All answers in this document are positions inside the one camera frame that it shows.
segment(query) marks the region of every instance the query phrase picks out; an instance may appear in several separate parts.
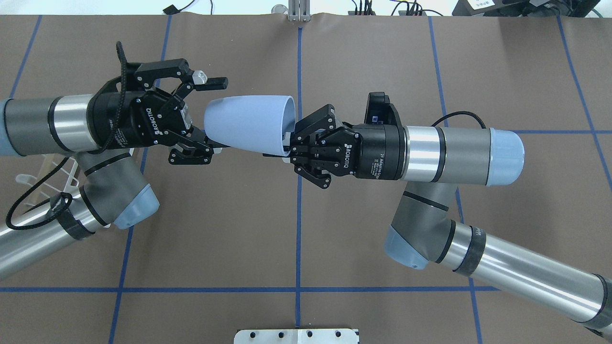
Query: blue grid line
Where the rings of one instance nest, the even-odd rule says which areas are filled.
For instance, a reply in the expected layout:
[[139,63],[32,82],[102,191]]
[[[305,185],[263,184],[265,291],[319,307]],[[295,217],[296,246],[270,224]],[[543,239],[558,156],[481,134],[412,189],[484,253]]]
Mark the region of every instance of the blue grid line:
[[[593,130],[510,130],[517,134],[593,134]],[[612,134],[612,130],[595,130],[598,134]]]
[[17,91],[17,86],[19,85],[19,80],[21,79],[21,73],[23,73],[23,69],[26,67],[26,61],[28,60],[28,56],[30,55],[30,50],[32,50],[32,45],[34,44],[34,39],[36,38],[36,34],[38,33],[41,20],[42,16],[39,15],[38,19],[36,19],[36,25],[34,25],[34,30],[32,31],[32,36],[30,37],[28,48],[26,49],[26,53],[23,55],[23,59],[21,60],[21,65],[19,66],[17,77],[15,78],[15,82],[13,83],[13,88],[10,90],[9,98],[12,98],[15,95],[15,91]]
[[[446,102],[444,101],[444,90],[442,89],[442,75],[440,74],[440,64],[438,62],[438,49],[436,48],[436,36],[433,33],[433,21],[427,17],[429,22],[429,36],[431,37],[431,49],[433,51],[433,63],[436,67],[436,79],[438,80],[438,94],[440,95],[440,105],[442,106],[442,116],[446,116]],[[444,120],[444,126],[449,126],[449,120]]]
[[[442,106],[442,116],[446,116],[446,103],[444,101],[444,89],[442,88],[442,76],[440,73],[440,64],[438,61],[438,49],[436,48],[436,36],[433,30],[433,20],[431,17],[427,17],[429,22],[429,33],[431,36],[431,49],[433,51],[433,62],[436,67],[436,79],[438,80],[438,92],[440,95],[440,104]],[[444,120],[444,126],[448,127],[448,120]],[[463,222],[463,207],[461,206],[461,195],[459,193],[459,188],[455,191],[455,198],[457,200],[457,208],[459,210],[459,218],[461,223]],[[472,312],[474,314],[474,324],[476,326],[476,338],[478,340],[478,344],[482,344],[482,331],[480,330],[480,318],[478,316],[478,304],[476,302],[476,289],[474,287],[474,281],[471,277],[468,278],[469,281],[469,293],[472,299]]]
[[[166,57],[166,48],[168,46],[168,36],[170,36],[170,24],[172,23],[172,16],[168,16],[168,20],[166,21],[166,33],[163,38],[163,46],[162,46],[162,55],[160,57],[160,61],[163,61]],[[158,79],[155,82],[156,87],[159,87],[160,80]],[[144,174],[144,167],[146,166],[146,159],[149,153],[149,149],[145,148],[143,150],[143,158],[140,162],[140,173]],[[121,297],[124,292],[124,283],[125,283],[125,273],[127,272],[127,262],[130,256],[130,248],[132,246],[132,236],[134,233],[134,226],[131,226],[127,232],[127,240],[125,242],[125,252],[123,254],[123,264],[121,266],[121,276],[119,277],[119,288],[117,290],[117,298],[115,299],[115,307],[113,310],[113,320],[111,323],[110,334],[108,336],[108,344],[113,344],[114,335],[117,329],[117,321],[119,319],[119,309],[121,307]]]
[[610,171],[608,170],[608,164],[606,163],[606,159],[603,156],[602,147],[601,145],[599,145],[599,139],[597,138],[597,133],[595,132],[595,125],[593,125],[591,113],[589,112],[589,108],[586,106],[584,94],[582,93],[582,87],[580,87],[580,82],[578,81],[578,76],[576,75],[576,70],[574,69],[574,66],[573,66],[572,57],[570,55],[570,50],[567,47],[567,40],[565,39],[565,31],[563,30],[563,24],[561,23],[561,17],[559,16],[557,16],[557,24],[559,25],[559,32],[561,33],[561,40],[563,41],[563,48],[565,49],[565,56],[567,57],[567,63],[570,67],[570,71],[572,72],[572,77],[574,79],[574,83],[576,84],[576,89],[578,90],[578,96],[580,97],[582,108],[584,109],[584,115],[586,116],[586,120],[589,123],[589,128],[591,128],[591,133],[593,134],[593,140],[595,141],[595,147],[597,148],[599,159],[602,161],[603,172],[606,174],[606,178],[608,179],[608,186],[610,187],[610,190],[612,191],[612,177],[610,176]]
[[[297,120],[302,119],[302,27],[297,28]],[[296,328],[300,327],[302,312],[302,176],[297,176],[296,205]]]
[[117,293],[119,288],[82,286],[3,286],[0,293]]
[[[477,291],[499,291],[493,286],[473,286]],[[63,286],[5,286],[0,293],[117,293],[119,288]],[[471,286],[303,286],[302,293],[418,293],[472,291]],[[247,287],[123,287],[121,293],[295,293],[292,286]]]

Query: metal bracket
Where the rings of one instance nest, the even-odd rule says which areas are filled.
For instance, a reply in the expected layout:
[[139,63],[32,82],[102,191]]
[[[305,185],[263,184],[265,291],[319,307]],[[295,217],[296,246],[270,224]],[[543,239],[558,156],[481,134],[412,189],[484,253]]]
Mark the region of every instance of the metal bracket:
[[234,344],[359,344],[358,329],[241,330]]
[[310,0],[289,0],[289,21],[310,21]]

